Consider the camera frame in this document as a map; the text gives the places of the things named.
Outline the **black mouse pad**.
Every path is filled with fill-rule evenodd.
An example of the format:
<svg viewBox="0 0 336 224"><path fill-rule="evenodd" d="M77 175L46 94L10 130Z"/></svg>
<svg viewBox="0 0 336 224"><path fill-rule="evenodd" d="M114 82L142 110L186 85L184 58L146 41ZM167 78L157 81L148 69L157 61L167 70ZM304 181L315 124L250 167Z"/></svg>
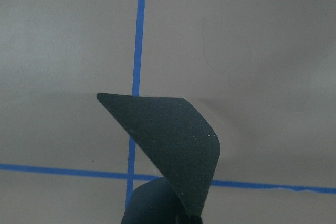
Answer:
<svg viewBox="0 0 336 224"><path fill-rule="evenodd" d="M98 93L161 177L134 190L123 223L202 223L220 156L212 127L185 99Z"/></svg>

